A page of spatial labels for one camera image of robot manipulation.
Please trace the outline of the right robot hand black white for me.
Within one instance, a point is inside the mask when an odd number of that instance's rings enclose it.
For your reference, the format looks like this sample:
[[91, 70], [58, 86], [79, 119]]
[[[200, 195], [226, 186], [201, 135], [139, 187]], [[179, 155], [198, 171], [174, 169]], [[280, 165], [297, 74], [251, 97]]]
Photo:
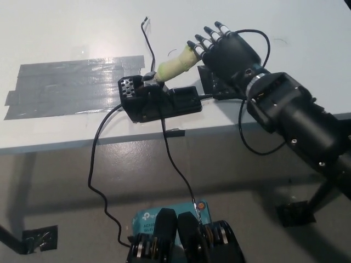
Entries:
[[[214, 23], [217, 30], [205, 26], [207, 37], [196, 34], [196, 43], [187, 41], [187, 45], [204, 65], [227, 85], [244, 93], [249, 82], [259, 74], [268, 74], [265, 69], [271, 46], [268, 36], [255, 29], [232, 31], [219, 21]], [[261, 35], [267, 44], [267, 54], [262, 61], [256, 51], [240, 36], [242, 33]]]

